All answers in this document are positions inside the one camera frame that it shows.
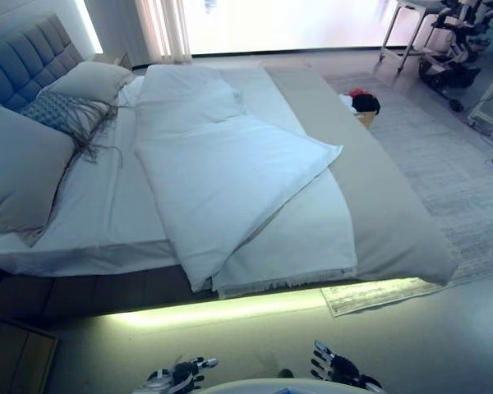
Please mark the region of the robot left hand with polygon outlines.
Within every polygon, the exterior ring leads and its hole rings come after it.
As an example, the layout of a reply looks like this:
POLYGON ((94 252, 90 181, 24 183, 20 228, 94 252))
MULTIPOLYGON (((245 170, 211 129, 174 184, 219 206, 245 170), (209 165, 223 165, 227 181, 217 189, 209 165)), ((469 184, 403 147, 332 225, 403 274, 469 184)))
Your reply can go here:
POLYGON ((195 383, 205 378, 200 374, 203 369, 212 369, 218 364, 217 358, 197 357, 177 363, 171 369, 157 369, 148 377, 145 387, 160 393, 187 393, 196 389, 195 383))

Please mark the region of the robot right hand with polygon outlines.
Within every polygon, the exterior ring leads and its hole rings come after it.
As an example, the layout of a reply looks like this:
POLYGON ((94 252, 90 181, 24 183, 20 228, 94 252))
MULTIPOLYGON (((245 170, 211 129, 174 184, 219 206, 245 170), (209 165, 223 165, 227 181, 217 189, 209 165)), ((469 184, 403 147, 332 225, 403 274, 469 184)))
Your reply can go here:
POLYGON ((311 375, 319 380, 341 383, 364 388, 362 376, 355 364, 340 355, 336 355, 328 346, 318 340, 313 342, 314 358, 311 375))

